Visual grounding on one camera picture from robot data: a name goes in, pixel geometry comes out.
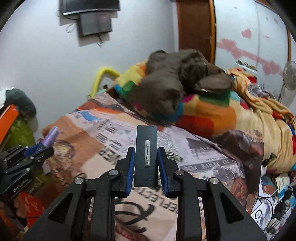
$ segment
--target yellow handle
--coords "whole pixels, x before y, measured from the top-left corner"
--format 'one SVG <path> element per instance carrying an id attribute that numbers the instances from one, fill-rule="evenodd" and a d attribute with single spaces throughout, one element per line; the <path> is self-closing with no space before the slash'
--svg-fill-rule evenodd
<path id="1" fill-rule="evenodd" d="M 94 98 L 95 94 L 98 92 L 102 77 L 106 73 L 114 76 L 115 78 L 120 76 L 120 73 L 117 72 L 115 69 L 112 69 L 110 67 L 100 68 L 98 73 L 96 74 L 96 78 L 91 88 L 91 94 L 90 94 L 91 98 Z"/>

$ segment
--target television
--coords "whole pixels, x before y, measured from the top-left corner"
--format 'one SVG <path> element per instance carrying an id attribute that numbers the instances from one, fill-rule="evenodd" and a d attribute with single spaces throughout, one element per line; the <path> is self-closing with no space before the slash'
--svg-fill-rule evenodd
<path id="1" fill-rule="evenodd" d="M 60 0 L 63 15 L 91 11 L 120 11 L 119 0 Z"/>

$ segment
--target purple tube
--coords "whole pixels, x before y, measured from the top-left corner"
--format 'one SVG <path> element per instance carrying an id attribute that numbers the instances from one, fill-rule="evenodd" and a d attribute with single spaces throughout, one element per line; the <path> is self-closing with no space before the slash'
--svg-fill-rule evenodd
<path id="1" fill-rule="evenodd" d="M 58 135 L 59 135 L 59 129 L 56 126 L 54 126 L 50 130 L 50 132 L 47 134 L 47 136 L 44 138 L 44 140 L 42 141 L 42 144 L 45 147 L 53 146 Z"/>

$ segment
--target brown door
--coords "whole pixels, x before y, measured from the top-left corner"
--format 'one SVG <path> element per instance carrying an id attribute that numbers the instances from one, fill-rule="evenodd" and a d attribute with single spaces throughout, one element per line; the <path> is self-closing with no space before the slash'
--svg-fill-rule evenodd
<path id="1" fill-rule="evenodd" d="M 197 49 L 210 62 L 211 13 L 209 0 L 178 0 L 177 11 L 179 49 Z"/>

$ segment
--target silver screw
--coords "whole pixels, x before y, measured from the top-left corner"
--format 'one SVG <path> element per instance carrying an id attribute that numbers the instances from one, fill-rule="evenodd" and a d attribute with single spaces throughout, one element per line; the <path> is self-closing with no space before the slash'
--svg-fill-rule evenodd
<path id="1" fill-rule="evenodd" d="M 182 176 L 182 175 L 184 175 L 184 170 L 182 170 L 182 169 L 178 169 L 178 170 L 176 170 L 175 171 L 175 173 L 178 175 L 178 176 Z"/>
<path id="2" fill-rule="evenodd" d="M 111 176 L 116 176 L 116 175 L 118 174 L 118 171 L 117 171 L 116 169 L 112 169 L 112 170 L 109 172 L 109 174 L 110 174 Z"/>
<path id="3" fill-rule="evenodd" d="M 215 178 L 215 177 L 212 177 L 210 179 L 210 181 L 211 181 L 212 184 L 218 184 L 218 182 L 219 182 L 218 178 Z"/>
<path id="4" fill-rule="evenodd" d="M 75 179 L 74 182 L 75 182 L 76 184 L 81 184 L 81 183 L 83 183 L 83 178 L 78 177 L 78 178 Z"/>

